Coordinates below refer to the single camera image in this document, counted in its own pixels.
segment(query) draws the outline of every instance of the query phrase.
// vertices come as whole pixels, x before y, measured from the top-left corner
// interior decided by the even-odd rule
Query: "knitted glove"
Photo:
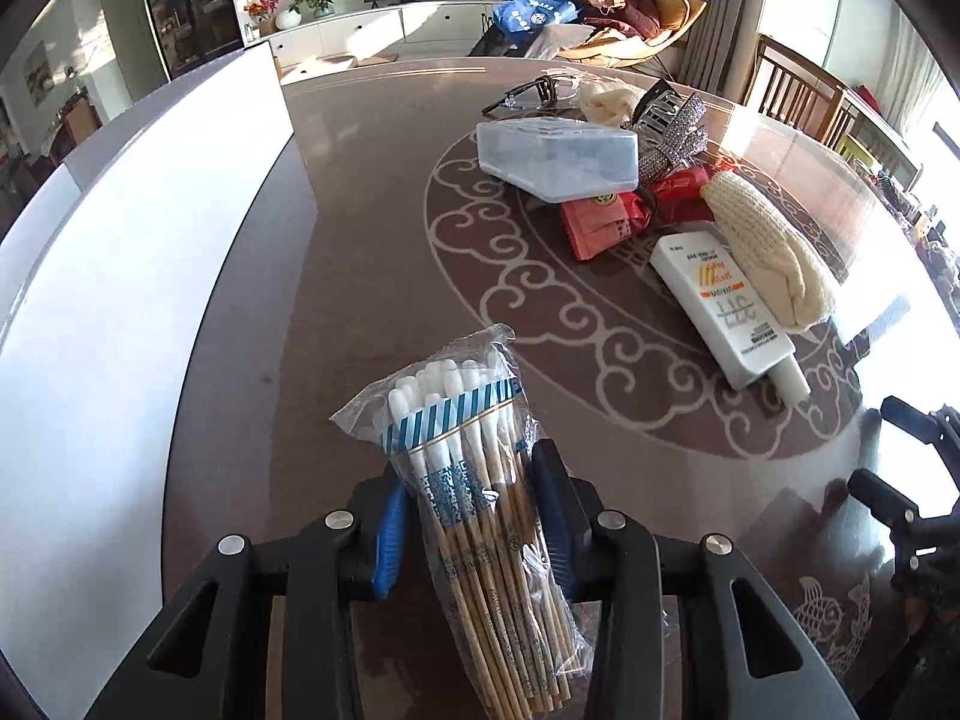
[[[588,122],[620,127],[630,121],[643,90],[625,83],[582,83],[577,104]]]
[[[788,333],[825,322],[839,289],[827,264],[750,182],[718,172],[700,189],[731,253]]]

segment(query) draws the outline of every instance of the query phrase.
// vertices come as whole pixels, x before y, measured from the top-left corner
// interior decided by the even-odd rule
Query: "maroon jacket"
[[[609,26],[619,29],[627,37],[640,35],[644,40],[656,37],[661,31],[659,9],[655,0],[626,0],[625,7],[598,10],[589,2],[580,0],[581,23],[591,26]]]

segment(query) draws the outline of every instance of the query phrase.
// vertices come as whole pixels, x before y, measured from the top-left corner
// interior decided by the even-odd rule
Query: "person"
[[[529,59],[553,59],[564,49],[582,46],[601,28],[613,28],[627,37],[640,36],[644,40],[661,31],[655,0],[574,1],[580,9],[576,22],[546,25],[526,52],[517,52],[517,55]],[[503,56],[510,48],[510,40],[492,26],[469,55]]]

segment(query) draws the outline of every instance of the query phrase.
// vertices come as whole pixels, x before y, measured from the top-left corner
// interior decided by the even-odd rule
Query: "white vase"
[[[299,11],[293,9],[284,10],[277,16],[275,22],[277,23],[277,29],[294,28],[301,22],[301,15],[299,15]]]

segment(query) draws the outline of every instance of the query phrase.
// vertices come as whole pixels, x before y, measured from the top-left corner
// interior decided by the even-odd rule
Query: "blue bag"
[[[577,18],[570,0],[513,0],[493,11],[493,23],[517,44],[532,40],[549,23],[567,23]]]

